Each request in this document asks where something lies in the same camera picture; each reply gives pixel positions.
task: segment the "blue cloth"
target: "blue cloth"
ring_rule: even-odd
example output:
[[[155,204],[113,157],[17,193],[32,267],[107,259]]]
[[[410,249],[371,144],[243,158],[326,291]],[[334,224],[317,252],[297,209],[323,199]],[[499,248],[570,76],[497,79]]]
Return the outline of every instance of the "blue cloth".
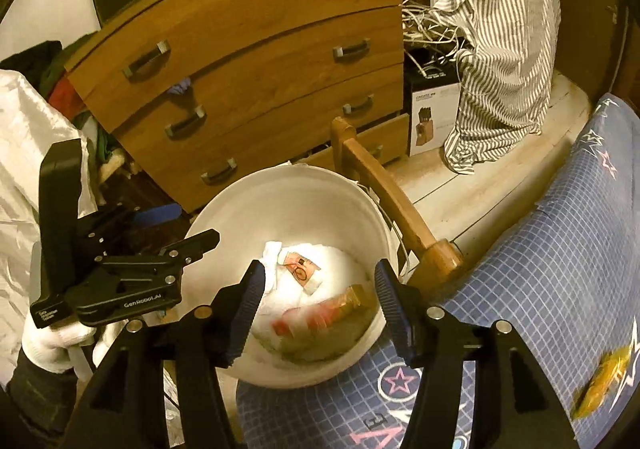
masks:
[[[187,93],[187,90],[191,87],[191,78],[185,77],[178,84],[173,85],[166,92],[172,95],[184,95]]]
[[[593,449],[638,384],[640,357],[640,120],[609,94],[574,143],[546,196],[501,238],[445,308],[461,321],[511,321],[568,414],[602,355],[632,344],[626,374],[603,406],[572,422]],[[241,382],[237,402],[254,448],[392,449],[400,445],[420,381],[384,333],[358,362],[321,384],[287,391]],[[468,446],[474,369],[463,377],[454,449]]]

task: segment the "white wall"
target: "white wall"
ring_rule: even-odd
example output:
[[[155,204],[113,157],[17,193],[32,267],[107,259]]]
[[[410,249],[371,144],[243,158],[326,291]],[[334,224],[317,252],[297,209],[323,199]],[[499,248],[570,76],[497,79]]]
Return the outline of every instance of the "white wall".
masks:
[[[47,40],[64,47],[98,29],[92,0],[14,0],[0,22],[0,60]]]

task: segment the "wooden dresser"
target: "wooden dresser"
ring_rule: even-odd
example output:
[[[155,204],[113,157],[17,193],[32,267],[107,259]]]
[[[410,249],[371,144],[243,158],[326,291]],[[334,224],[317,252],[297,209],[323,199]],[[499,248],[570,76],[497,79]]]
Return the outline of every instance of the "wooden dresser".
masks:
[[[287,160],[333,168],[345,116],[406,150],[401,0],[140,0],[66,65],[100,124],[183,209]],[[167,90],[190,77],[182,95]]]

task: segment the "screw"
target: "screw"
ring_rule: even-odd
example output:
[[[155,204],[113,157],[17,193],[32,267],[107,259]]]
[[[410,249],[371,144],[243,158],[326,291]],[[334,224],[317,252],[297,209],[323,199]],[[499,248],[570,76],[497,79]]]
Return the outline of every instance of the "screw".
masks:
[[[427,315],[436,321],[444,317],[444,310],[439,306],[430,306],[427,309]]]
[[[196,319],[207,319],[211,317],[212,313],[213,311],[211,310],[211,307],[206,305],[199,306],[193,311],[193,315]]]
[[[513,330],[513,326],[511,326],[511,323],[509,321],[504,321],[500,319],[495,324],[495,329],[501,334],[508,334],[511,332],[511,330]]]
[[[140,332],[142,330],[142,321],[140,319],[132,319],[127,323],[127,332],[131,332],[132,334],[136,332]]]

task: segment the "gray striped cloth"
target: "gray striped cloth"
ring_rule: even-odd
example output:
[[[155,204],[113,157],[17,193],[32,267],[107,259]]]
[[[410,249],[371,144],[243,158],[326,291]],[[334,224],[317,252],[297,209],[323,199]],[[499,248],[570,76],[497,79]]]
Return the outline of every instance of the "gray striped cloth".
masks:
[[[471,44],[456,60],[462,92],[444,145],[453,171],[498,160],[540,134],[549,103],[560,0],[438,0],[432,11]]]

